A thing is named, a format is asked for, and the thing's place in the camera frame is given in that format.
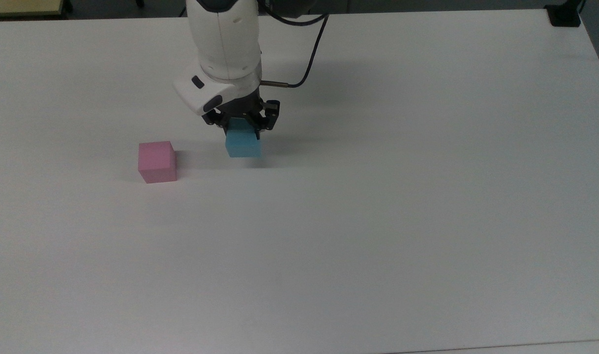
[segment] white table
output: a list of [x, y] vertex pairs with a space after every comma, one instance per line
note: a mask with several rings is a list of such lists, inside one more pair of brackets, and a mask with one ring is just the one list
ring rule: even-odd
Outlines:
[[[318, 28], [261, 20], [264, 78]], [[599, 61], [544, 11], [332, 16], [265, 159], [172, 89], [186, 19], [0, 23], [0, 354], [599, 340]], [[179, 180], [144, 184], [138, 143]]]

